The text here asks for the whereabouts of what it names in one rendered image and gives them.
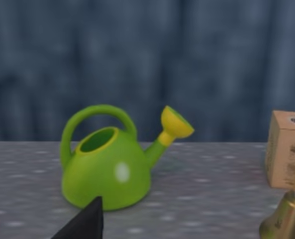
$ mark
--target gold bell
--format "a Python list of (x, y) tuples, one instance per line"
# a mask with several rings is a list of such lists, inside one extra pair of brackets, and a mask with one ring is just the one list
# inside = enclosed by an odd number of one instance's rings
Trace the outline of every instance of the gold bell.
[(259, 227), (260, 239), (295, 239), (295, 183)]

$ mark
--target gray tablecloth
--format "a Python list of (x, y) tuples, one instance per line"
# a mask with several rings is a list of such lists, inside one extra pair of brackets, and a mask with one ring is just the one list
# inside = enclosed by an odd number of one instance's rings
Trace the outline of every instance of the gray tablecloth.
[[(57, 142), (0, 142), (0, 239), (49, 239), (78, 209), (60, 192)], [(284, 190), (271, 189), (263, 143), (175, 143), (150, 194), (104, 214), (105, 239), (258, 239)]]

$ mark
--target black object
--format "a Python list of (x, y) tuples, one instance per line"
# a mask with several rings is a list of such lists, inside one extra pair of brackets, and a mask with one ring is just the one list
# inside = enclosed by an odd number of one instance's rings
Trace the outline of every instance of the black object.
[(102, 197), (97, 197), (51, 239), (102, 239), (102, 237)]

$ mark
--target watering can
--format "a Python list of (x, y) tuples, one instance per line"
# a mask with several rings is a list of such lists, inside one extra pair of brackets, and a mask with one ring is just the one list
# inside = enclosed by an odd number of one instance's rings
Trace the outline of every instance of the watering can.
[[(110, 115), (119, 119), (125, 129), (104, 127), (82, 139), (71, 152), (74, 129), (94, 115)], [(87, 107), (67, 122), (60, 143), (63, 169), (62, 194), (78, 208), (86, 207), (94, 198), (102, 197), (103, 210), (131, 206), (149, 192), (151, 169), (175, 138), (188, 137), (193, 127), (174, 109), (166, 106), (161, 115), (163, 131), (143, 150), (137, 141), (132, 119), (111, 105)]]

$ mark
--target dark blue backdrop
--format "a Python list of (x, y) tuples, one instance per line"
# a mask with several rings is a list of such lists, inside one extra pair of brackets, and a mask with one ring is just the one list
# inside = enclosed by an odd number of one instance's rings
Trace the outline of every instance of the dark blue backdrop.
[(166, 104), (187, 140), (266, 141), (271, 110), (295, 111), (295, 0), (0, 0), (0, 140), (59, 140), (102, 103), (144, 141)]

